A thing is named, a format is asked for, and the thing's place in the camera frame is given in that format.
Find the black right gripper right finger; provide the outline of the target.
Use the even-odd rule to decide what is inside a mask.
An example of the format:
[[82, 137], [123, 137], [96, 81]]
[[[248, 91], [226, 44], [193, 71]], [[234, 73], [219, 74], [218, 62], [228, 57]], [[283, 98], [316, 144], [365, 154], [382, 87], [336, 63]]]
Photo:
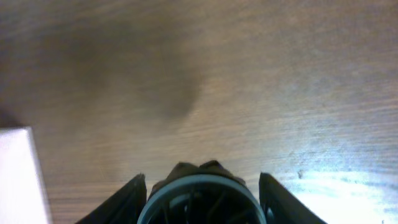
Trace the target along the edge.
[[326, 224], [268, 173], [259, 178], [259, 201], [271, 224]]

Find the small black round cap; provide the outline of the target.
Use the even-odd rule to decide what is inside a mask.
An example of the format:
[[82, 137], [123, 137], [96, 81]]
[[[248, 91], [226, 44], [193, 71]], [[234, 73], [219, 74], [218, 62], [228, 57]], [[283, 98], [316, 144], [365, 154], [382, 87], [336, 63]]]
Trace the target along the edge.
[[179, 162], [156, 183], [138, 224], [266, 224], [265, 214], [245, 181], [218, 161], [196, 166]]

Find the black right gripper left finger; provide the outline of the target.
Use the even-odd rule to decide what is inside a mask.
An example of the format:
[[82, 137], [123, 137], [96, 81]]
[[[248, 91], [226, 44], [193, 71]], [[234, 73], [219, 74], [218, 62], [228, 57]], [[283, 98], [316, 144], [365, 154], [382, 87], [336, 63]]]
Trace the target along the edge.
[[145, 175], [138, 174], [77, 224], [137, 223], [146, 202]]

